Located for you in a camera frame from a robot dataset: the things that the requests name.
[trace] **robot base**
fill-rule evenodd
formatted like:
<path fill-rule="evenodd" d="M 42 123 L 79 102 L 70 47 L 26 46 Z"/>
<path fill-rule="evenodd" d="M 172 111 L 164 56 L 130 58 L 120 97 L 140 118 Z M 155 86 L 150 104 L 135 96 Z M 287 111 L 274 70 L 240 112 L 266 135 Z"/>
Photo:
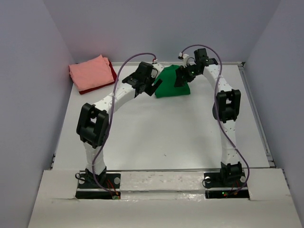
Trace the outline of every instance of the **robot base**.
<path fill-rule="evenodd" d="M 101 186 L 110 189 L 112 193 L 101 189 L 93 178 L 91 172 L 87 169 L 85 172 L 80 172 L 77 184 L 77 191 L 75 197 L 77 199 L 101 199 L 101 200 L 115 200 L 120 198 L 120 173 L 107 173 L 106 169 L 96 176 Z"/>
<path fill-rule="evenodd" d="M 240 162 L 235 165 L 224 165 L 221 163 L 221 169 L 219 172 L 204 173 L 204 180 L 202 184 L 206 189 L 226 187 L 232 188 L 242 186 L 245 179 L 245 173 L 242 170 L 242 165 Z"/>

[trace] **black mounting bracket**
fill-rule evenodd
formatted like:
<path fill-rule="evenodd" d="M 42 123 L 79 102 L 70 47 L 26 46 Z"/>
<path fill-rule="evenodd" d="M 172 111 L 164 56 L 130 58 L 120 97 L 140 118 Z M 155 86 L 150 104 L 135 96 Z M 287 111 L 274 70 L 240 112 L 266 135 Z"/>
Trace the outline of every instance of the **black mounting bracket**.
<path fill-rule="evenodd" d="M 85 173 L 83 174 L 79 174 L 79 177 L 77 177 L 77 174 L 75 175 L 75 177 L 80 180 L 80 179 L 83 179 L 84 180 L 84 184 L 85 185 L 82 185 L 82 186 L 90 186 L 91 188 L 93 188 L 92 186 L 95 186 L 96 188 L 98 188 L 98 185 L 96 184 L 95 182 L 95 179 L 94 179 L 94 176 L 93 176 L 93 173 L 91 173 L 88 169 L 85 169 Z M 95 175 L 98 183 L 100 185 L 102 185 L 107 177 L 106 175 L 106 168 L 99 174 L 99 175 Z"/>
<path fill-rule="evenodd" d="M 220 91 L 217 94 L 219 120 L 226 123 L 228 120 L 236 121 L 239 114 L 241 92 L 237 89 L 231 91 Z M 215 104 L 212 108 L 213 117 L 216 118 Z"/>
<path fill-rule="evenodd" d="M 200 48 L 194 51 L 195 64 L 187 65 L 186 67 L 180 66 L 175 70 L 176 80 L 174 87 L 182 87 L 185 82 L 192 82 L 197 75 L 204 73 L 204 68 L 209 65 L 218 65 L 215 58 L 209 58 L 205 48 Z"/>
<path fill-rule="evenodd" d="M 109 114 L 85 103 L 80 111 L 76 132 L 80 140 L 89 143 L 94 149 L 101 146 L 109 126 Z"/>
<path fill-rule="evenodd" d="M 210 188 L 223 188 L 223 187 L 236 187 L 236 184 L 241 184 L 245 177 L 242 170 L 242 164 L 231 165 L 230 163 L 224 165 L 221 162 L 221 169 L 219 172 L 206 172 L 204 173 L 203 186 L 206 189 Z"/>
<path fill-rule="evenodd" d="M 136 71 L 122 80 L 122 83 L 127 83 L 135 89 L 135 97 L 143 92 L 149 96 L 152 96 L 162 83 L 162 80 L 159 79 L 153 85 L 155 78 L 151 76 L 152 70 L 153 65 L 141 62 Z"/>

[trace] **pink towel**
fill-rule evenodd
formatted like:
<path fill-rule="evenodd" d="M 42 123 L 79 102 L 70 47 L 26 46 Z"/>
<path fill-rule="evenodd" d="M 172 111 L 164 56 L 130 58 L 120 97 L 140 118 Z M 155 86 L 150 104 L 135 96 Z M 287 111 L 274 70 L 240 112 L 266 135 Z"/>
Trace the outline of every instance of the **pink towel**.
<path fill-rule="evenodd" d="M 69 67 L 71 78 L 79 91 L 114 81 L 109 60 L 102 55 L 84 63 L 71 64 Z"/>

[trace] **cable connector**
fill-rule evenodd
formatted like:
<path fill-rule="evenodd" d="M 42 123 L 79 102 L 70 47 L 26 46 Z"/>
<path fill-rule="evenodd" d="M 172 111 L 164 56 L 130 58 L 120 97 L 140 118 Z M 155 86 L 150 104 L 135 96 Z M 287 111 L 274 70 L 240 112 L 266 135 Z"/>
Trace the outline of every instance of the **cable connector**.
<path fill-rule="evenodd" d="M 178 59 L 183 60 L 183 55 L 184 55 L 184 54 L 180 52 L 180 53 L 179 53 L 179 56 L 178 56 Z"/>

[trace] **wire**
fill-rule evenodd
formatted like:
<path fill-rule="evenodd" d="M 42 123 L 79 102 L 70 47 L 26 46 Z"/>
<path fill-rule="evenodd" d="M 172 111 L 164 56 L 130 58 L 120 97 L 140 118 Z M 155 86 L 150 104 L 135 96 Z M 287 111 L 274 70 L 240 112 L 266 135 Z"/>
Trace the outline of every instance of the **wire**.
<path fill-rule="evenodd" d="M 109 185 L 109 183 L 106 181 L 106 184 L 107 184 L 107 186 L 108 186 L 108 189 L 110 189 L 110 185 Z"/>
<path fill-rule="evenodd" d="M 93 158 L 93 161 L 92 161 L 92 173 L 93 173 L 93 177 L 94 177 L 94 180 L 95 180 L 95 183 L 98 185 L 98 187 L 100 187 L 101 189 L 105 190 L 105 191 L 108 191 L 108 192 L 112 192 L 111 190 L 103 187 L 97 180 L 96 178 L 96 173 L 95 173 L 95 170 L 94 170 L 94 165 L 95 165 L 95 161 L 97 159 L 97 157 L 99 156 L 99 154 L 101 153 L 101 151 L 103 150 L 104 146 L 105 146 L 105 143 L 109 137 L 109 133 L 110 133 L 110 130 L 111 130 L 111 126 L 112 126 L 112 121 L 113 121 L 113 114 L 114 114 L 114 104 L 115 104 L 115 92 L 116 92 L 116 88 L 117 88 L 117 84 L 118 84 L 118 79 L 119 79 L 119 75 L 123 69 L 123 67 L 127 64 L 127 62 L 129 62 L 131 59 L 137 57 L 137 56 L 143 56 L 143 55 L 151 55 L 154 57 L 153 61 L 156 59 L 156 55 L 154 55 L 153 53 L 150 53 L 150 52 L 143 52 L 143 53 L 139 53 L 139 54 L 136 54 L 136 55 L 133 55 L 131 56 L 130 58 L 128 58 L 123 64 L 122 66 L 120 67 L 119 71 L 118 71 L 118 74 L 117 74 L 117 77 L 116 77 L 116 80 L 115 80 L 115 83 L 114 83 L 114 89 L 113 89 L 113 96 L 112 96 L 112 107 L 111 107 L 111 115 L 110 115 L 110 121 L 109 121 L 109 126 L 108 126 L 108 130 L 105 134 L 105 137 L 104 137 L 104 141 L 98 151 L 98 153 L 95 155 L 95 157 Z"/>
<path fill-rule="evenodd" d="M 82 179 L 82 178 L 80 177 L 80 173 L 79 173 L 79 172 L 77 172 L 77 173 L 75 174 L 75 178 L 76 178 L 77 180 L 80 180 L 80 181 L 86 182 L 86 180 L 85 180 L 85 179 Z"/>
<path fill-rule="evenodd" d="M 232 195 L 237 195 L 237 193 L 240 191 L 238 181 L 236 181 L 236 183 L 237 183 L 237 191 L 234 191 L 233 193 L 229 194 L 228 197 L 229 197 L 229 196 L 232 196 Z"/>
<path fill-rule="evenodd" d="M 115 189 L 114 185 L 111 183 L 111 181 L 110 181 L 110 180 L 108 180 L 108 182 L 110 183 L 110 185 L 111 185 L 111 186 L 112 186 L 112 188 L 114 189 L 114 191 L 115 191 L 116 195 L 118 195 L 118 192 L 116 191 L 116 189 Z"/>
<path fill-rule="evenodd" d="M 219 65 L 220 65 L 220 69 L 219 69 L 219 74 L 218 74 L 218 78 L 217 78 L 217 81 L 215 83 L 215 89 L 214 89 L 214 103 L 215 103 L 215 114 L 216 114 L 216 117 L 217 117 L 217 121 L 218 121 L 218 124 L 219 124 L 219 128 L 221 129 L 221 131 L 223 132 L 224 136 L 227 138 L 227 140 L 230 142 L 230 144 L 233 146 L 233 148 L 236 150 L 236 152 L 239 154 L 239 156 L 241 157 L 241 159 L 244 161 L 246 167 L 247 167 L 247 171 L 248 171 L 248 174 L 247 174 L 247 177 L 246 177 L 246 180 L 245 182 L 243 183 L 243 185 L 238 188 L 236 191 L 234 191 L 232 194 L 235 194 L 237 192 L 239 192 L 240 190 L 242 190 L 247 182 L 248 182 L 248 179 L 249 179 L 249 176 L 250 176 L 250 168 L 249 168 L 249 165 L 246 161 L 246 159 L 243 157 L 243 155 L 241 154 L 241 152 L 238 150 L 237 146 L 233 143 L 233 141 L 229 138 L 229 136 L 226 134 L 223 126 L 221 125 L 220 123 L 220 119 L 219 119 L 219 108 L 218 108 L 218 101 L 217 101 L 217 91 L 218 91 L 218 86 L 219 86 L 219 80 L 220 80 L 220 77 L 221 77 L 221 74 L 222 74 L 222 70 L 223 70 L 223 63 L 222 63 L 222 60 L 221 58 L 219 57 L 218 53 L 213 50 L 212 48 L 206 46 L 206 45 L 202 45 L 202 44 L 194 44 L 194 45 L 190 45 L 188 47 L 186 47 L 185 49 L 183 49 L 181 52 L 182 54 L 184 53 L 185 50 L 187 50 L 188 48 L 191 48 L 191 47 L 195 47 L 195 46 L 201 46 L 201 47 L 204 47 L 204 48 L 207 48 L 209 50 L 211 50 L 218 58 L 219 60 Z"/>
<path fill-rule="evenodd" d="M 187 65 L 188 65 L 188 63 L 189 63 L 189 59 L 191 59 L 191 58 L 193 58 L 193 57 L 188 58 L 188 60 L 187 60 Z M 193 58 L 193 60 L 194 60 L 194 63 L 195 63 L 195 58 Z"/>
<path fill-rule="evenodd" d="M 206 180 L 205 180 L 205 179 L 203 179 L 203 181 L 202 181 L 201 184 L 203 185 L 204 188 L 206 188 L 206 185 L 205 185 L 204 183 L 206 183 Z"/>
<path fill-rule="evenodd" d="M 234 184 L 232 185 L 232 189 L 228 193 L 230 193 L 233 190 L 233 188 L 234 188 Z"/>

